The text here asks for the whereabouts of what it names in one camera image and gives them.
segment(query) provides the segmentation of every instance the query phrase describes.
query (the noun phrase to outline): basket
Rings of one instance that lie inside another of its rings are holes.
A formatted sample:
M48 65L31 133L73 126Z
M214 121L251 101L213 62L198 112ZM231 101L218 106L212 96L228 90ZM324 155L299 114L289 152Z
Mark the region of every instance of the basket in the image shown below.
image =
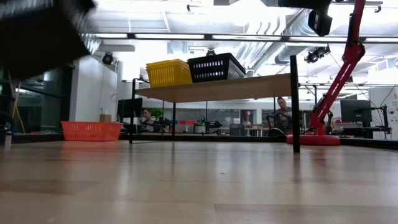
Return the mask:
M116 141L122 123L61 121L66 141Z
M193 83L243 78L245 69L231 53L188 59Z
M167 60L147 64L151 88L192 84L189 66L181 60Z

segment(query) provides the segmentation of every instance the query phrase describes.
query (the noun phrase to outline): red base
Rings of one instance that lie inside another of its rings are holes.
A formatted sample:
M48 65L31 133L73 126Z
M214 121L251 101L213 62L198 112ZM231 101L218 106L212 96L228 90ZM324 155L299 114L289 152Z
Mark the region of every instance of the red base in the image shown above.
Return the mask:
M286 143L293 144L293 135L287 136ZM340 138L338 136L304 134L300 135L300 144L306 146L339 146Z

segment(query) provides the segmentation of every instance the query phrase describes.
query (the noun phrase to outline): computer monitor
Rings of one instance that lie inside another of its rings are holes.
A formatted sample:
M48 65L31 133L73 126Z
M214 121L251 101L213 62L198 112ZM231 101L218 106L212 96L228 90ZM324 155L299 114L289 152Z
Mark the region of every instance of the computer monitor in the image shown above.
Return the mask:
M346 122L372 122L371 102L368 100L341 100L341 120Z
M134 111L132 112L131 109L133 107L133 100L134 100ZM141 117L141 111L142 111L142 98L119 100L118 102L118 115L121 118L139 118Z

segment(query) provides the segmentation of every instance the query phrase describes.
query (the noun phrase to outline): cardboard box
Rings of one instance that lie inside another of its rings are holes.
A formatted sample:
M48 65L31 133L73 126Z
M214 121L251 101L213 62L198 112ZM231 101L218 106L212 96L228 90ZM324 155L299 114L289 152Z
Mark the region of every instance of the cardboard box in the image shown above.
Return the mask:
M110 114L100 114L99 115L100 122L112 122L112 115Z

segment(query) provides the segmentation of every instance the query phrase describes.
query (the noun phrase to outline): yellow basket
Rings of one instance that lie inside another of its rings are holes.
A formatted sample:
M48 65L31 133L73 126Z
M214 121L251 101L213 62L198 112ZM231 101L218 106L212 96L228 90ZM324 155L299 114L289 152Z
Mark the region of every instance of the yellow basket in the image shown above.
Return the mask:
M179 59L147 64L151 88L192 84L189 65Z

